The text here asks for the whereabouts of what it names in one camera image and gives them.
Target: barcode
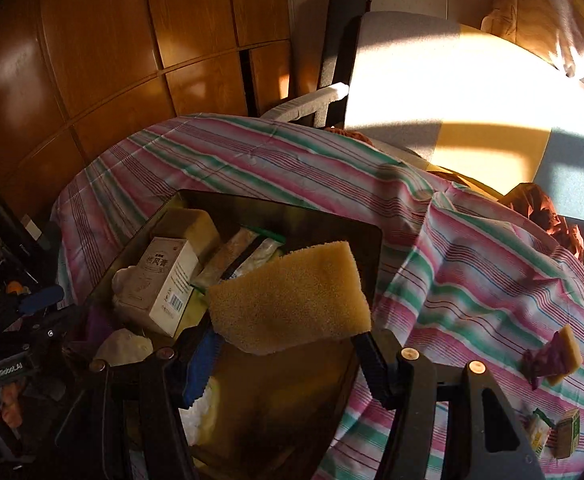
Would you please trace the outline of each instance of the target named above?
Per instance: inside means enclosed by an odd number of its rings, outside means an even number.
[[[171,304],[177,312],[180,312],[181,308],[183,308],[183,302],[179,300],[175,294],[172,294],[172,297],[169,298],[169,304]]]

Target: food packet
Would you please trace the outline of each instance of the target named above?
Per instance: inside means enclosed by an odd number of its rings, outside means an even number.
[[[532,451],[534,451],[536,456],[541,456],[541,452],[546,446],[547,438],[550,436],[553,427],[552,420],[540,409],[537,408],[532,412],[532,418],[528,426],[528,437],[530,438]]]
[[[574,408],[565,412],[556,423],[555,458],[568,458],[579,445],[581,433],[581,412]]]
[[[582,362],[579,343],[568,323],[554,332],[543,348],[525,351],[521,359],[521,373],[536,390],[543,378],[547,378],[550,386],[556,386],[565,376],[578,370]]]
[[[241,227],[230,241],[216,251],[191,283],[205,292],[222,280],[237,278],[266,264],[284,243],[284,237],[270,231]]]

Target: small box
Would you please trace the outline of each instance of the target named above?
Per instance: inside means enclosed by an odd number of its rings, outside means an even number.
[[[187,240],[155,237],[118,296],[118,310],[139,325],[172,337],[190,295],[198,258]]]
[[[221,244],[221,238],[209,213],[200,209],[168,209],[154,226],[150,236],[189,240],[201,264],[205,264]]]
[[[579,445],[581,432],[581,414],[574,408],[561,417],[556,423],[556,458],[568,458]]]

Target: striped bedsheet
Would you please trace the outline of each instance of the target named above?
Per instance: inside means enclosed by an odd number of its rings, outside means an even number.
[[[558,386],[532,392],[518,371],[570,323],[584,355],[584,268],[515,212],[353,139],[294,124],[198,114],[122,140],[81,171],[57,199],[62,228],[59,283],[81,302],[125,243],[180,188],[277,200],[370,222],[383,230],[373,305],[377,325],[433,362],[485,362],[524,420],[581,409],[576,452],[548,478],[584,469],[584,365]],[[428,478],[445,446],[439,405]],[[316,479],[371,479],[392,414],[360,375]]]

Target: paper box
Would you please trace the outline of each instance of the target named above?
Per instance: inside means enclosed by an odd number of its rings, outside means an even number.
[[[140,326],[172,337],[192,294],[198,266],[187,240],[152,238],[118,296],[118,310]]]
[[[578,408],[565,412],[556,423],[556,458],[568,458],[579,445],[581,415]]]

